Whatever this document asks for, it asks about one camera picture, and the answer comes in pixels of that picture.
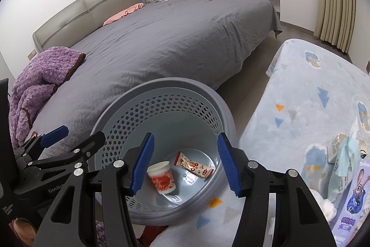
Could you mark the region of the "person's left hand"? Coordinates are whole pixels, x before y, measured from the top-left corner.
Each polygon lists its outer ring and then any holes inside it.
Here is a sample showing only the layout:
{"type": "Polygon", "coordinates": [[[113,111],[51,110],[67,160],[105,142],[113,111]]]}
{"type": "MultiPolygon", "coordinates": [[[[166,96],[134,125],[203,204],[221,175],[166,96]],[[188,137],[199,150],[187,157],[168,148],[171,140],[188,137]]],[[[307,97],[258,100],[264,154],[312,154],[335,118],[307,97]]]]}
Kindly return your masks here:
{"type": "Polygon", "coordinates": [[[14,219],[9,226],[23,246],[33,246],[36,229],[28,221],[14,219]]]}

